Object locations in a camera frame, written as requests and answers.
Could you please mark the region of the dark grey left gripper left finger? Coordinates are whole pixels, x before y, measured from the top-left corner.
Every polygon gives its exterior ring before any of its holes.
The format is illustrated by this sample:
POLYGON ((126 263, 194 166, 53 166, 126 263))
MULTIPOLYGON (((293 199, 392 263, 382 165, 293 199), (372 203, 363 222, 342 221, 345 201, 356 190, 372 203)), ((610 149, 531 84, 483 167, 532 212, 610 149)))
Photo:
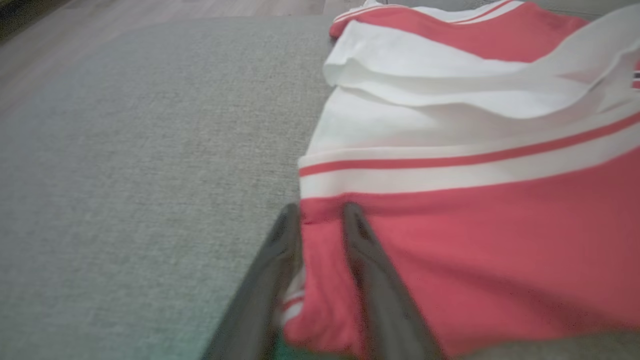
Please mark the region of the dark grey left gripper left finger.
POLYGON ((238 286, 203 360, 271 360, 281 323, 281 306, 302 253, 300 210, 288 203, 238 286))

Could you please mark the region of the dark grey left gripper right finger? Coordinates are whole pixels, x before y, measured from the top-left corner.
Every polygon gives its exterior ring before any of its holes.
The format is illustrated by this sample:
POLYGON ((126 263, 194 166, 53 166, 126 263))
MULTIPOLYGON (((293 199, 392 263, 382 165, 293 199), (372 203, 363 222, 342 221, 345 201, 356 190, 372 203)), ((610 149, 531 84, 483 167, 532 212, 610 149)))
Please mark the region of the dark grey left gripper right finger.
POLYGON ((342 211, 347 264, 358 289, 368 360, 445 360, 365 212, 353 202, 342 211))

